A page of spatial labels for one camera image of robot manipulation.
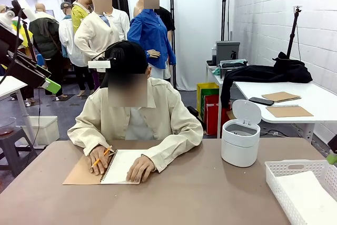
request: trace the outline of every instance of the black t-shirt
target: black t-shirt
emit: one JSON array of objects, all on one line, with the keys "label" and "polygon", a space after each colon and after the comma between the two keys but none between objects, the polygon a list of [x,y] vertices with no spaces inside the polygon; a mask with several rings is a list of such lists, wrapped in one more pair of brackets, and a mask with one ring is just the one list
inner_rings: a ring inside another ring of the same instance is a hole
[{"label": "black t-shirt", "polygon": [[162,19],[167,31],[175,30],[171,13],[168,10],[160,6],[159,9],[155,9],[154,12]]}]

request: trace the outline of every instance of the white brick wall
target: white brick wall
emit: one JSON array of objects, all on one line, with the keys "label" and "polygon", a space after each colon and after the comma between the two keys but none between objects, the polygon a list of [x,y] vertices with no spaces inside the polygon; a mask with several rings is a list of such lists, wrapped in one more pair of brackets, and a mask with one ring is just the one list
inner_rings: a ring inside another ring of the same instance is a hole
[{"label": "white brick wall", "polygon": [[[241,42],[240,56],[250,64],[273,65],[272,58],[286,53],[293,5],[303,5],[298,19],[301,59],[316,84],[337,93],[336,0],[235,0],[233,40]],[[297,35],[291,58],[299,59]],[[337,105],[332,110],[337,113]],[[337,123],[316,124],[315,134],[327,142],[337,134]]]}]

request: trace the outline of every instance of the person's right hand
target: person's right hand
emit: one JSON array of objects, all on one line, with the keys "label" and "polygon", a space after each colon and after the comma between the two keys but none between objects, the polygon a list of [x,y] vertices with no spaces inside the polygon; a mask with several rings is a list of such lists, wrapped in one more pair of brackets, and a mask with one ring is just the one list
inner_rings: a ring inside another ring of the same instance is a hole
[{"label": "person's right hand", "polygon": [[156,50],[148,50],[147,51],[151,58],[158,58],[160,57],[160,52]]},{"label": "person's right hand", "polygon": [[[90,152],[89,156],[87,157],[90,173],[95,172],[95,175],[104,173],[105,168],[107,168],[107,161],[109,156],[109,153],[104,156],[105,150],[106,148],[104,148],[102,145],[98,145]],[[100,159],[98,164],[91,168],[91,166],[94,164],[94,162],[96,162],[98,158]]]}]

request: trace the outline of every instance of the person's left hand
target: person's left hand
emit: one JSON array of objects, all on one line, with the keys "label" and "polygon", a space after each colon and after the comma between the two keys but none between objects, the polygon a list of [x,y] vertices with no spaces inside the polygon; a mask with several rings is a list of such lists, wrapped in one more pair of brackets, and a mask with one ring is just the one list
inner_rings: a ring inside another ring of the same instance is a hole
[{"label": "person's left hand", "polygon": [[155,166],[151,159],[143,155],[140,158],[137,158],[133,163],[127,173],[126,180],[131,182],[139,182],[142,178],[143,172],[145,172],[142,179],[142,181],[145,182],[154,168]]}]

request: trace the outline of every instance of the table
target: table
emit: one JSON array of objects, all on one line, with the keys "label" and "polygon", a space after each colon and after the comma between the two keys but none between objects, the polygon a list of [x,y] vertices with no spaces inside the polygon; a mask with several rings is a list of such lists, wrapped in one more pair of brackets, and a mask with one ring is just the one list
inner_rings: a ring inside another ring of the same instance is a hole
[{"label": "table", "polygon": [[236,86],[242,92],[246,99],[251,97],[260,97],[262,95],[275,92],[288,92],[299,95],[300,100],[277,103],[276,105],[300,105],[312,117],[282,117],[277,118],[271,114],[265,105],[257,104],[261,109],[262,119],[270,123],[295,123],[301,126],[303,124],[302,137],[311,142],[315,123],[326,121],[336,121],[337,113],[334,110],[337,107],[337,95],[319,87],[314,83],[253,83],[253,82],[235,82]]},{"label": "table", "polygon": [[208,76],[209,76],[209,72],[211,72],[212,76],[214,77],[215,83],[219,86],[219,107],[218,107],[218,111],[217,111],[217,134],[216,137],[217,138],[221,138],[220,133],[221,133],[221,112],[222,112],[222,104],[221,104],[221,92],[222,92],[222,84],[223,84],[223,80],[221,80],[219,75],[214,75],[212,73],[213,70],[216,69],[216,66],[209,66],[206,62],[206,82],[208,82]]},{"label": "table", "polygon": [[26,83],[20,81],[19,79],[16,79],[13,76],[6,77],[5,81],[0,85],[0,100],[8,97],[13,92],[17,95],[17,100],[19,102],[20,110],[23,116],[23,119],[25,121],[25,124],[28,129],[28,138],[33,144],[35,136],[33,134],[33,127],[31,124],[31,121],[29,119],[29,114],[27,112],[25,102],[23,101],[22,94],[20,89],[27,86]]},{"label": "table", "polygon": [[221,140],[205,139],[140,185],[62,185],[83,151],[53,142],[0,194],[0,224],[289,224],[265,182],[264,162],[324,159],[302,138],[261,138],[249,168],[224,162],[220,150]]}]

